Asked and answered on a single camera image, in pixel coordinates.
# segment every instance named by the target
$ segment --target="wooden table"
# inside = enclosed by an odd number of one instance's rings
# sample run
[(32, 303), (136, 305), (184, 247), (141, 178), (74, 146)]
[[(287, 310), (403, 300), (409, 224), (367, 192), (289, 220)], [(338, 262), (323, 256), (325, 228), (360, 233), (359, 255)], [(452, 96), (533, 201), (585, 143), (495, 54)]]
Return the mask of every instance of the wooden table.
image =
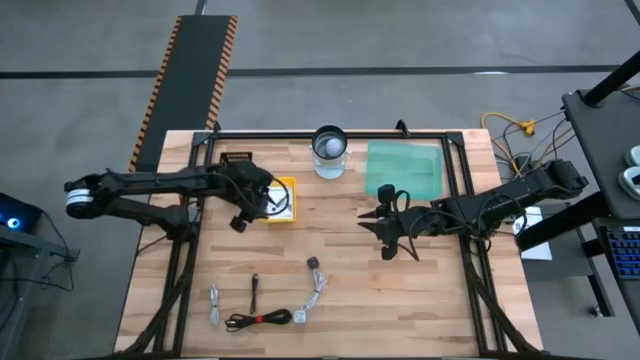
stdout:
[[(488, 132), (461, 131), (476, 192), (500, 185)], [(186, 166), (191, 138), (191, 131), (167, 133), (159, 172)], [(430, 140), (402, 141), (437, 144)], [(183, 356), (477, 355), (457, 237), (419, 238), (416, 247), (420, 262), (402, 251), (393, 261), (383, 261), (380, 242), (356, 225), (358, 214), (377, 205), (375, 198), (364, 193), (367, 141), (349, 140), (347, 171), (330, 181), (315, 174), (307, 140), (218, 140), (214, 149), (214, 162), (223, 151), (252, 151), (258, 166), (278, 176), (294, 176), (297, 221), (271, 225), (254, 222), (244, 234), (238, 234), (228, 225), (238, 209), (219, 199), (207, 199)], [(449, 189), (444, 169), (443, 177), (442, 196), (446, 197)], [(178, 198), (154, 195), (151, 202), (167, 206), (177, 203)], [(140, 246), (162, 235), (159, 228), (149, 227), (142, 234)], [(137, 258), (116, 350), (131, 344), (158, 309), (170, 248), (169, 241), (160, 242)], [(513, 237), (496, 236), (489, 255), (500, 305), (527, 340), (541, 348)], [(222, 322), (231, 313), (249, 312), (253, 273), (260, 275), (258, 313), (299, 309), (313, 291), (305, 263), (311, 256), (319, 259), (329, 283), (308, 313), (307, 324), (255, 325), (235, 334), (225, 331)], [(212, 283), (220, 291), (221, 324), (217, 328), (209, 324)], [(483, 318), (488, 328), (487, 311)], [(170, 317), (169, 324), (174, 322)], [(493, 337), (491, 331), (487, 336)], [(167, 339), (170, 344), (171, 327)]]

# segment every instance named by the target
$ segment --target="concrete floor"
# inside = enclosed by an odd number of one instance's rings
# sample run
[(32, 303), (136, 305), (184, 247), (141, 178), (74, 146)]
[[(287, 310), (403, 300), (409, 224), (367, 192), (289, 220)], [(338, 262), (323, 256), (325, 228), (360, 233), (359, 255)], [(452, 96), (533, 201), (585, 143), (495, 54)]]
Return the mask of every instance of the concrete floor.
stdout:
[[(156, 69), (175, 16), (192, 13), (195, 3), (5, 0), (0, 71)], [(622, 0), (225, 0), (211, 1), (206, 13), (240, 17), (232, 68), (616, 64), (640, 48), (640, 29)], [(220, 121), (229, 129), (388, 128), (400, 118), (411, 127), (478, 127), (488, 111), (520, 119), (557, 112), (563, 93), (605, 75), (229, 79)], [(140, 228), (70, 219), (62, 184), (105, 167), (125, 170), (152, 83), (0, 80), (0, 191), (46, 209), (82, 249), (76, 290), (39, 294), (21, 358), (113, 348)], [(555, 124), (540, 124), (533, 139), (514, 134), (514, 150), (530, 150)], [(492, 134), (504, 125), (491, 122)], [(577, 141), (560, 156), (589, 178), (587, 193), (595, 191)], [(640, 351), (612, 277), (599, 265), (615, 318), (585, 314), (594, 302), (586, 279), (529, 284), (547, 350), (606, 359)]]

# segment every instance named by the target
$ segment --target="yellow box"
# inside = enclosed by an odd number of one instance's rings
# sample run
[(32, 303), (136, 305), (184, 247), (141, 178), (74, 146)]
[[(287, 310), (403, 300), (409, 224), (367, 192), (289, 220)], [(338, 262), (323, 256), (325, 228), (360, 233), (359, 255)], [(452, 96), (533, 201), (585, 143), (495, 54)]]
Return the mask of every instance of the yellow box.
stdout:
[[(284, 223), (284, 222), (296, 221), (296, 212), (297, 212), (296, 211), (296, 203), (297, 203), (296, 202), (296, 192), (297, 192), (296, 179), (291, 176), (285, 176), (285, 177), (278, 177), (278, 180), (282, 181), (282, 183), (287, 187), (287, 190), (289, 191), (289, 205), (290, 205), (291, 211), (288, 212), (287, 210), (285, 210), (281, 214), (274, 215), (274, 217), (268, 217), (267, 219), (260, 219), (261, 222), (272, 224), (272, 223)], [(278, 183), (277, 181), (273, 181), (269, 186), (270, 194), (271, 194), (271, 189), (274, 189), (274, 190), (282, 189), (282, 185), (280, 185), (280, 183)], [(284, 194), (282, 194), (282, 197), (273, 198), (275, 202), (278, 202), (278, 199), (280, 200), (284, 199)], [(269, 203), (266, 210), (267, 213), (275, 211), (275, 209), (272, 210), (271, 206), (272, 204)]]

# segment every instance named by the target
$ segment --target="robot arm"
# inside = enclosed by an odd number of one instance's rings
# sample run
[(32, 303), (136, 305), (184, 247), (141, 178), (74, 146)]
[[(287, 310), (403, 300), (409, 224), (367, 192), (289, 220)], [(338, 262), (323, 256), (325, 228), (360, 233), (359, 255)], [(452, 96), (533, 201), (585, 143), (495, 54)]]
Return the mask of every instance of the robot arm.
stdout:
[(157, 224), (169, 240), (184, 236), (191, 228), (185, 206), (166, 208), (123, 199), (121, 196), (177, 193), (186, 197), (215, 196), (240, 208), (231, 227), (243, 232), (247, 222), (264, 217), (269, 185), (274, 176), (251, 161), (225, 162), (184, 168), (173, 173), (118, 174), (107, 171), (67, 182), (67, 214), (77, 219), (111, 215)]
[[(359, 223), (370, 230), (384, 247), (382, 259), (391, 260), (398, 252), (402, 236), (438, 236), (468, 233), (488, 237), (507, 216), (522, 213), (524, 208), (543, 199), (570, 199), (578, 196), (588, 182), (568, 161), (555, 160), (526, 176), (478, 195), (453, 196), (431, 202), (431, 207), (409, 207), (406, 191), (395, 192), (393, 185), (378, 189), (376, 210), (359, 218), (378, 219)], [(407, 196), (407, 206), (400, 211), (397, 200)]]

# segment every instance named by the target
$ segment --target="hazard stripe tape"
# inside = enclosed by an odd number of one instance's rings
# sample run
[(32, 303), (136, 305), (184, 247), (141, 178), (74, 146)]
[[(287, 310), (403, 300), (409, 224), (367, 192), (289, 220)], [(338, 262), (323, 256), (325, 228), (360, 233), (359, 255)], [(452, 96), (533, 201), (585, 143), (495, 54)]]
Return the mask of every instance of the hazard stripe tape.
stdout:
[(140, 155), (140, 149), (142, 147), (142, 142), (144, 141), (144, 135), (146, 134), (147, 127), (149, 126), (149, 120), (151, 119), (151, 114), (153, 113), (153, 108), (156, 104), (157, 95), (158, 92), (160, 92), (160, 85), (162, 84), (162, 80), (164, 79), (164, 73), (167, 70), (167, 63), (169, 61), (169, 56), (171, 55), (171, 50), (173, 49), (173, 42), (176, 39), (181, 22), (182, 16), (178, 16), (178, 18), (176, 19), (176, 24), (173, 26), (171, 36), (169, 37), (169, 45), (167, 45), (167, 50), (164, 53), (164, 58), (162, 58), (162, 65), (160, 66), (160, 70), (158, 70), (158, 75), (156, 75), (156, 82), (153, 86), (153, 90), (151, 91), (151, 100), (149, 100), (149, 105), (147, 106), (147, 110), (144, 114), (144, 120), (142, 120), (140, 131), (138, 131), (138, 139), (136, 141), (136, 145), (133, 148), (131, 160), (129, 160), (129, 172), (136, 171), (136, 164), (138, 163), (138, 156)]
[(227, 78), (227, 71), (229, 70), (229, 63), (231, 61), (231, 49), (233, 48), (233, 42), (236, 38), (236, 28), (238, 26), (238, 17), (231, 16), (229, 18), (229, 24), (227, 25), (227, 34), (224, 38), (224, 44), (222, 46), (222, 54), (220, 55), (220, 64), (218, 65), (218, 73), (216, 75), (216, 82), (213, 86), (213, 92), (211, 94), (211, 104), (209, 105), (209, 112), (207, 113), (206, 130), (213, 130), (213, 126), (218, 121), (218, 112), (220, 111), (220, 101), (222, 101), (222, 92), (224, 91), (224, 80)]

